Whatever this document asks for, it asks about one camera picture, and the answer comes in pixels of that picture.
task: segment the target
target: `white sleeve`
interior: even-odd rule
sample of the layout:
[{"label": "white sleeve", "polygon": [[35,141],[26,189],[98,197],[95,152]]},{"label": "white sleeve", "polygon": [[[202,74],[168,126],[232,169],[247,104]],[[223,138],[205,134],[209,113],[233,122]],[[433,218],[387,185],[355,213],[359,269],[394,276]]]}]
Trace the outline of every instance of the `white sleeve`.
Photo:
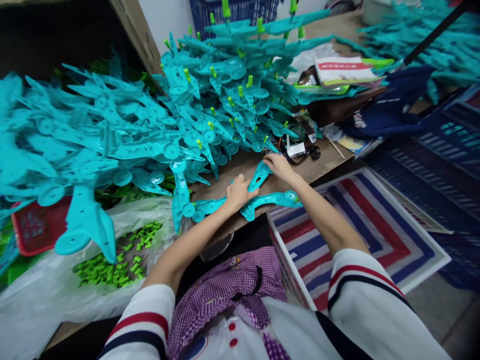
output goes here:
[{"label": "white sleeve", "polygon": [[328,316],[373,359],[450,359],[371,255],[333,257]]},{"label": "white sleeve", "polygon": [[174,307],[175,294],[169,286],[141,289],[132,297],[98,359],[167,359]]}]

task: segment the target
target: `pile of teal plastic parts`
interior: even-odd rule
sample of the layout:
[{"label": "pile of teal plastic parts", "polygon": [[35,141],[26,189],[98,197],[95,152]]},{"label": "pile of teal plastic parts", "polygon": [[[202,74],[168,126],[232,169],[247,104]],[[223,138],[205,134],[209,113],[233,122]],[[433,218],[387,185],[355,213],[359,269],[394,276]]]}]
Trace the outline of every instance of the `pile of teal plastic parts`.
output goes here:
[{"label": "pile of teal plastic parts", "polygon": [[[401,61],[454,9],[444,0],[424,0],[421,6],[393,3],[395,13],[384,21],[359,29],[372,56]],[[480,82],[480,15],[466,12],[435,39],[409,65],[430,65],[436,70],[428,83],[430,99],[438,103],[437,85],[469,87]]]},{"label": "pile of teal plastic parts", "polygon": [[[9,74],[0,81],[0,196],[10,202],[37,201],[51,206],[72,195],[67,230],[55,250],[73,254],[95,241],[106,259],[116,262],[114,226],[95,201],[94,191],[111,184],[134,184],[143,191],[173,196],[177,232],[182,217],[201,221],[225,199],[190,201],[187,183],[210,183],[202,174],[219,176],[239,150],[276,152],[273,137],[295,138],[288,122],[274,116],[314,100],[338,96],[302,93],[284,81],[293,58],[332,36],[287,43],[262,39],[281,35],[329,15],[318,11],[256,26],[249,21],[212,24],[217,37],[201,41],[192,34],[165,40],[164,74],[152,77],[165,95],[156,98],[142,81],[129,82],[118,64],[109,75],[64,65],[76,84],[69,91],[54,83],[23,80]],[[352,96],[347,92],[342,95]],[[269,174],[258,165],[250,190]],[[160,187],[173,175],[173,193]],[[254,198],[241,213],[249,221],[267,203],[299,207],[294,192]],[[13,210],[2,210],[5,218]]]}]

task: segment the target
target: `floor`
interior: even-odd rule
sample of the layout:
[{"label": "floor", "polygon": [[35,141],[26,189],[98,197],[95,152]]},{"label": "floor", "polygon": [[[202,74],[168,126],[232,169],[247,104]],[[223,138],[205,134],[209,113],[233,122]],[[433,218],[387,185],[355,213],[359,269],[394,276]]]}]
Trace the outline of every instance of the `floor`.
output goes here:
[{"label": "floor", "polygon": [[453,360],[474,358],[480,295],[457,289],[435,273],[406,294],[406,298]]}]

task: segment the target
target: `table surface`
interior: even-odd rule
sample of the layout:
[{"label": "table surface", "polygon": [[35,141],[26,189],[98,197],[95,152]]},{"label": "table surface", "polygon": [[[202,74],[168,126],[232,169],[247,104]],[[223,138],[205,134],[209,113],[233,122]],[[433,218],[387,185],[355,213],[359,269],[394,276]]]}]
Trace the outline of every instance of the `table surface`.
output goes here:
[{"label": "table surface", "polygon": [[[358,10],[337,16],[327,17],[313,22],[305,26],[306,37],[311,39],[317,37],[326,37],[330,34],[336,34],[342,38],[347,38],[355,43],[361,44],[361,33],[357,32],[357,29],[365,26],[362,23],[361,14],[362,11]],[[339,43],[335,43],[334,48],[343,56],[352,57],[360,55],[357,52],[352,52],[348,46]],[[411,112],[419,113],[428,106],[429,103],[427,101],[419,101],[412,107]],[[325,175],[329,171],[335,169],[353,157],[353,154],[349,150],[337,144],[336,146],[338,147],[339,151],[341,151],[341,153],[345,156],[345,159],[343,159],[332,146],[332,144],[326,139],[319,139],[315,145],[320,147],[320,159],[312,160],[310,157],[308,157],[304,163],[295,168],[295,171],[299,173],[308,183],[314,182],[321,176]],[[205,178],[210,181],[211,186],[196,183],[190,187],[192,190],[191,200],[196,201],[200,199],[219,199],[225,196],[227,186],[238,174],[243,174],[246,179],[249,179],[253,176],[263,154],[263,152],[247,153],[243,151],[235,154],[232,157],[232,161],[229,161],[227,165],[219,168],[218,181],[215,179],[213,174],[206,174]],[[269,176],[260,188],[260,195],[274,192],[285,192],[287,190],[291,189],[286,183],[275,176]],[[255,211],[255,217],[266,213],[274,207],[275,205],[272,204],[257,208]],[[225,224],[213,236],[211,244],[240,229],[246,223],[247,220],[245,220],[245,218],[240,214],[233,216],[227,222],[225,222]],[[46,349],[49,349],[63,341],[87,324],[88,323],[62,323],[52,337]]]}]

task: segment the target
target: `purple gingham fabric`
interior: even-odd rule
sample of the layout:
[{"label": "purple gingham fabric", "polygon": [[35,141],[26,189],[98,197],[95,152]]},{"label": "purple gingham fabric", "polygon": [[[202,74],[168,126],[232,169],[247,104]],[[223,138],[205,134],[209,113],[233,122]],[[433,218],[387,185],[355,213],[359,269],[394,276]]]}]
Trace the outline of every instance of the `purple gingham fabric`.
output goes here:
[{"label": "purple gingham fabric", "polygon": [[[262,283],[255,295],[257,267],[262,269]],[[245,252],[217,265],[188,289],[173,311],[168,353],[177,359],[195,335],[216,315],[230,307],[244,322],[258,329],[270,359],[289,359],[287,352],[269,331],[270,316],[261,297],[286,302],[280,262],[273,246]],[[233,301],[237,294],[246,295]]]}]

